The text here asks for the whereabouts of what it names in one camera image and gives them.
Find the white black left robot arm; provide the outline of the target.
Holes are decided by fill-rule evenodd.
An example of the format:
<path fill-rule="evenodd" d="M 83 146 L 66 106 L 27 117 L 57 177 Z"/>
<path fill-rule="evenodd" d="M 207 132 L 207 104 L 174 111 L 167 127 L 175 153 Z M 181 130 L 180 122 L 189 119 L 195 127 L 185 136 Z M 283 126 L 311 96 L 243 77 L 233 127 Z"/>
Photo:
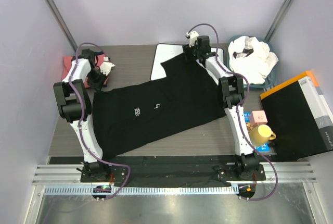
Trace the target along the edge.
<path fill-rule="evenodd" d="M 114 64 L 103 51 L 84 49 L 70 58 L 70 69 L 62 81 L 53 85 L 61 118 L 75 131 L 83 151 L 83 168 L 78 171 L 85 180 L 110 178 L 109 165 L 103 162 L 103 151 L 97 142 L 92 120 L 92 103 L 87 88 L 100 92 Z"/>

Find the black floral print t-shirt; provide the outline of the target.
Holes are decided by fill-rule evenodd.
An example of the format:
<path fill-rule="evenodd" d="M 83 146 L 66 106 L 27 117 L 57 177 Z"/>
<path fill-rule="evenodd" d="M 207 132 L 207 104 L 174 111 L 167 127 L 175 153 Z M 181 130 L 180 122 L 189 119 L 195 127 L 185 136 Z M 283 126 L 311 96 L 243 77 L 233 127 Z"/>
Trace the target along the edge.
<path fill-rule="evenodd" d="M 104 160 L 225 117 L 218 86 L 196 61 L 180 54 L 161 65 L 165 78 L 95 93 L 93 126 Z"/>

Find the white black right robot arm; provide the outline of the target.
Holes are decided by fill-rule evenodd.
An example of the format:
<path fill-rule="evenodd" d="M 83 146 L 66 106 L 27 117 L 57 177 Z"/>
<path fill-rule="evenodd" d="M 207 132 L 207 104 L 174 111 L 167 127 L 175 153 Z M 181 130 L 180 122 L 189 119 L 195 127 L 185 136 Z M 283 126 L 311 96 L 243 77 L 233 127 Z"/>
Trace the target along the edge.
<path fill-rule="evenodd" d="M 260 162 L 250 143 L 242 102 L 245 99 L 243 78 L 233 74 L 213 52 L 207 35 L 196 31 L 186 34 L 189 43 L 183 45 L 186 61 L 198 61 L 218 80 L 218 101 L 229 120 L 235 141 L 235 175 L 241 180 L 252 180 Z"/>

